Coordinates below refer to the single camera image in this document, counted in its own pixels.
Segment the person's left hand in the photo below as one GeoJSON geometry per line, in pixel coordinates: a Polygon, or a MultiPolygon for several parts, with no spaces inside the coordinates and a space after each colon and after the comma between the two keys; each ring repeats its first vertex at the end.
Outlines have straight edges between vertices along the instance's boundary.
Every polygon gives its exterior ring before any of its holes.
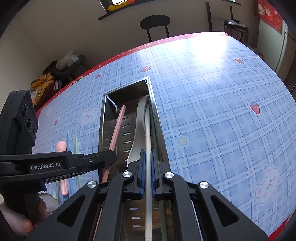
{"type": "Polygon", "coordinates": [[[1,203],[1,213],[15,234],[25,237],[59,206],[58,201],[53,196],[42,193],[39,195],[37,206],[39,218],[36,222],[32,222],[26,216],[12,211],[4,202],[1,203]]]}

